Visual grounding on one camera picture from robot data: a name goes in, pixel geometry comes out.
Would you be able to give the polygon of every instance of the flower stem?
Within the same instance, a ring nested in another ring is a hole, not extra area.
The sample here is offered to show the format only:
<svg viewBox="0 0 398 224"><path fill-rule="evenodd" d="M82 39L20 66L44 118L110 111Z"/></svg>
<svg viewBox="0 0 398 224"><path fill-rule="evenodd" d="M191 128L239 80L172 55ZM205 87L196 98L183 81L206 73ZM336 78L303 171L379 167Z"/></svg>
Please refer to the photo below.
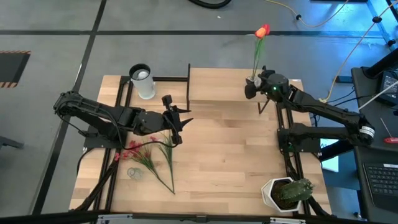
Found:
<svg viewBox="0 0 398 224"><path fill-rule="evenodd" d="M174 177L173 177L173 165L171 164L170 165L170 172L171 172L171 174L172 174L172 186L173 186L173 192L174 192Z"/></svg>
<svg viewBox="0 0 398 224"><path fill-rule="evenodd" d="M169 186L167 186L167 184L165 182L163 182L163 180L159 177L159 175L155 174L156 178L160 181L160 183L162 183L165 187L167 187L167 189L172 192L173 194L175 194L174 189L170 189Z"/></svg>

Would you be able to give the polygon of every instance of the black floor stripe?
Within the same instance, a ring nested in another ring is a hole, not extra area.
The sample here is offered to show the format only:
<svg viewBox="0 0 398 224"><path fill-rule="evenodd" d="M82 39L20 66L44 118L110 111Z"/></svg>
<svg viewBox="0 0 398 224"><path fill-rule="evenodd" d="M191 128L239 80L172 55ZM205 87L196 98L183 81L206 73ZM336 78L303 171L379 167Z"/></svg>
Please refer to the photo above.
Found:
<svg viewBox="0 0 398 224"><path fill-rule="evenodd" d="M106 5L106 0L102 0L101 4L99 5L98 13L94 22L93 30L91 32L90 38L88 39L88 43L86 46L85 53L83 55L83 59L81 61L81 68L79 70L79 73L76 78L75 85L73 87L73 90L78 91L81 86L81 81L83 80L83 76L87 67L87 62L90 57L91 50L93 48L94 40L95 40L95 32L98 30L98 27L100 26L101 18L104 13ZM62 144L63 140L65 139L65 136L67 135L67 130L68 130L68 124L66 122L61 123L61 127L59 129L58 134L56 135L56 139L54 140L53 148L52 148L52 153L50 156L50 162L49 165L47 166L47 170L45 171L45 175L42 181L42 184L40 186L39 194L37 195L37 200L35 202L32 214L33 215L38 215L42 213L42 209L45 203L45 198L47 196L47 193L50 188L51 180L55 172L55 168L57 167L57 162L59 159L59 156L61 154L61 149L62 149Z"/></svg>
<svg viewBox="0 0 398 224"><path fill-rule="evenodd" d="M363 31L271 31L269 35L362 37ZM96 35L254 35L253 30L100 30ZM379 31L368 37L382 38Z"/></svg>
<svg viewBox="0 0 398 224"><path fill-rule="evenodd" d="M269 35L361 37L364 31L271 31ZM0 35L253 35L253 30L0 30ZM383 33L370 31L369 38Z"/></svg>
<svg viewBox="0 0 398 224"><path fill-rule="evenodd" d="M0 35L91 35L91 30L0 30Z"/></svg>

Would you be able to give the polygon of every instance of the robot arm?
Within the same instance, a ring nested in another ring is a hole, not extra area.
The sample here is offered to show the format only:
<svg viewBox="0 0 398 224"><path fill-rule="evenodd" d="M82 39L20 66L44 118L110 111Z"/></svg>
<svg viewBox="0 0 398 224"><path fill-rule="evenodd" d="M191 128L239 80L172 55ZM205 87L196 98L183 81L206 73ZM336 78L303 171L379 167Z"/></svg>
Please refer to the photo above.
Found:
<svg viewBox="0 0 398 224"><path fill-rule="evenodd" d="M136 107L104 105L69 91L61 94L53 108L60 117L76 116L96 127L100 134L110 139L117 137L117 129L132 131L139 136L171 129L173 143L180 144L182 139L178 133L192 119L180 121L179 114L189 111L171 106L172 97L170 95L164 96L162 101L166 111L160 114Z"/></svg>
<svg viewBox="0 0 398 224"><path fill-rule="evenodd" d="M300 142L306 138L332 138L348 140L357 146L366 146L372 143L375 130L363 114L322 103L308 93L289 85L289 80L286 77L276 74L273 70L264 70L258 77L261 79L259 86L254 83L246 85L247 98L254 97L255 93L259 91L269 100L284 103L286 108L301 113L318 114L345 126L345 128L316 128L294 123L289 129L290 140Z"/></svg>

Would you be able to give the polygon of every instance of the concrete floor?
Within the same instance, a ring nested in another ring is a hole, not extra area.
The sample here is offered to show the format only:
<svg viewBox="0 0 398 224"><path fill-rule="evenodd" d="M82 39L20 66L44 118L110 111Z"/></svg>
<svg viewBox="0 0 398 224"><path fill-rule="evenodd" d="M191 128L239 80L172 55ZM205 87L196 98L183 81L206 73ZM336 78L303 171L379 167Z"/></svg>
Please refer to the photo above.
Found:
<svg viewBox="0 0 398 224"><path fill-rule="evenodd" d="M91 30L100 0L0 0L1 30ZM317 24L340 4L280 0ZM384 0L371 0L377 12ZM263 0L234 0L220 10L200 8L181 0L112 0L106 3L99 30L254 30L267 22L272 30L365 31L372 24L366 4L348 4L324 26L310 29L296 23L283 7ZM391 12L383 19L394 33ZM379 31L374 26L372 31ZM30 213L50 150L60 124L52 105L59 93L72 88L88 35L0 35L0 50L31 50L20 84L0 88L0 135L25 143L25 149L4 147L0 152L0 217ZM325 97L332 78L358 38L270 36L262 63L289 78L303 80L315 98ZM372 65L389 53L382 38L365 38L348 60L342 74L352 67ZM131 65L147 63L158 76L185 76L193 67L251 68L254 37L244 35L97 35L85 70L80 93L95 99L103 75L127 75ZM338 84L331 99L351 91ZM357 110L356 102L344 105ZM80 128L87 125L72 119ZM321 119L320 125L336 125ZM44 213L67 211L76 177L76 163L84 139L69 128ZM333 213L353 218L359 210L356 192L328 188ZM335 200L353 198L352 200Z"/></svg>

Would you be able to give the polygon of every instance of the green plant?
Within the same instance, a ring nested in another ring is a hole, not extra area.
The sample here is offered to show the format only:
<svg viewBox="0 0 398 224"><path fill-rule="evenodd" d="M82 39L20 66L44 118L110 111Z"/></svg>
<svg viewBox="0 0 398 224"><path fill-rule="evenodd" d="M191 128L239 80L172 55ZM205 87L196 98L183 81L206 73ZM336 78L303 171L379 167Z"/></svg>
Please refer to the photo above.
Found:
<svg viewBox="0 0 398 224"><path fill-rule="evenodd" d="M152 136L150 137L150 139L151 139L151 141L157 141L157 139ZM167 186L167 184L160 178L159 174L157 173L155 164L152 161L152 149L149 148L148 145L145 145L142 143L137 143L135 141L130 142L130 147L134 147L134 149L125 150L123 152L123 158L124 159L132 159L132 160L144 165L149 171L151 171L155 175L155 177L160 181L160 183L162 183L165 187L167 187L167 189L170 192L175 194L174 181L172 180L173 189L171 189L169 186ZM170 160L168 159L168 157L166 157L166 159L167 159L167 162L169 163L170 171L172 173L172 179L173 179L172 165L170 165L170 163L172 162L171 161L171 152L169 152L169 154L170 154Z"/></svg>
<svg viewBox="0 0 398 224"><path fill-rule="evenodd" d="M312 195L314 185L308 179L300 179L283 185L278 190L279 198L287 203L307 200Z"/></svg>
<svg viewBox="0 0 398 224"><path fill-rule="evenodd" d="M173 193L174 193L174 178L173 178L173 142L172 142L172 137L171 137L171 133L169 132L169 134L166 136L165 134L163 134L165 141L164 143L167 145L162 145L162 144L158 144L158 148L160 151L162 151L164 157L166 158L166 161L169 165L170 168L170 173L171 173L171 178L172 178L172 188L173 188Z"/></svg>

